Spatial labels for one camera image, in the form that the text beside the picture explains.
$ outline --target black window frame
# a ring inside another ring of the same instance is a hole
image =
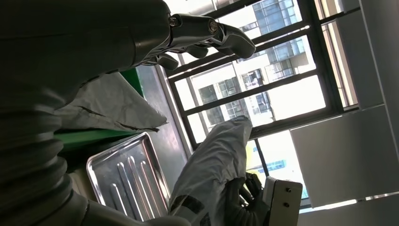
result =
[[[240,0],[224,8],[213,11],[206,16],[212,16],[213,18],[217,19],[229,13],[237,11],[245,6],[251,6],[252,4],[259,1],[261,0]],[[197,143],[195,140],[191,125],[188,121],[189,115],[201,113],[202,111],[209,110],[211,108],[240,100],[261,92],[266,92],[275,87],[290,84],[314,75],[317,75],[319,78],[320,87],[324,96],[326,107],[288,119],[279,120],[270,124],[254,127],[252,129],[250,139],[263,137],[292,127],[339,115],[344,112],[321,26],[330,23],[346,14],[360,10],[360,8],[356,8],[348,12],[341,12],[339,14],[320,20],[314,0],[297,0],[297,3],[301,12],[302,21],[254,38],[253,42],[257,45],[256,53],[259,53],[284,42],[295,40],[296,38],[302,36],[307,36],[314,63],[316,65],[315,70],[311,70],[306,73],[296,74],[294,76],[290,76],[288,78],[284,78],[255,89],[246,90],[226,98],[218,99],[217,101],[197,106],[189,110],[184,110],[175,83],[179,80],[186,79],[191,76],[198,75],[208,70],[228,64],[234,60],[240,60],[240,58],[236,55],[225,56],[222,53],[214,53],[203,59],[198,59],[191,63],[182,65],[174,71],[165,71],[172,94],[176,101],[177,109],[182,117],[183,125],[185,127],[185,130],[187,131],[189,141],[191,142],[194,150],[200,145],[200,143]]]

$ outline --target stainless steel tray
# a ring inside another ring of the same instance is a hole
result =
[[[86,169],[102,205],[140,221],[167,214],[170,193],[147,133],[90,157]]]

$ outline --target white protective cover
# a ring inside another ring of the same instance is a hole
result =
[[[215,126],[183,168],[170,199],[170,215],[193,226],[223,226],[225,184],[244,178],[252,123],[239,116]]]
[[[55,111],[63,129],[151,130],[167,123],[120,73],[112,73],[85,84],[75,99]]]

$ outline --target gray fabric cover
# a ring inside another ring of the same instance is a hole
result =
[[[85,84],[75,99],[57,110],[63,129],[152,130],[167,123],[120,73],[112,73]]]

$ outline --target robotic arm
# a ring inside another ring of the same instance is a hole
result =
[[[140,64],[177,63],[167,51],[204,57],[207,47],[249,57],[240,30],[209,17],[170,15],[161,0],[0,1],[0,225],[185,225],[146,223],[72,191],[53,111],[94,77]]]

